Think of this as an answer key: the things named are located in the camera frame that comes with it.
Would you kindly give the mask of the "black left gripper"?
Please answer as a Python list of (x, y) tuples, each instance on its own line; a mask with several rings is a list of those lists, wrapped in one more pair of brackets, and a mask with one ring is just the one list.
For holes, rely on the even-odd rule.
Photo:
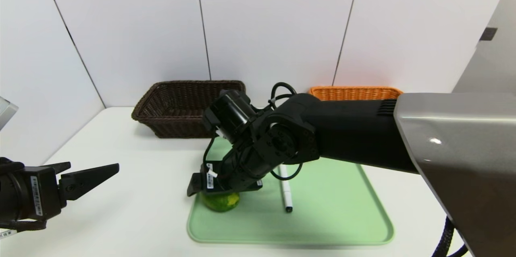
[(61, 175), (71, 163), (25, 167), (1, 176), (0, 216), (2, 221), (43, 221), (59, 215), (68, 201), (75, 201), (119, 172), (119, 164)]

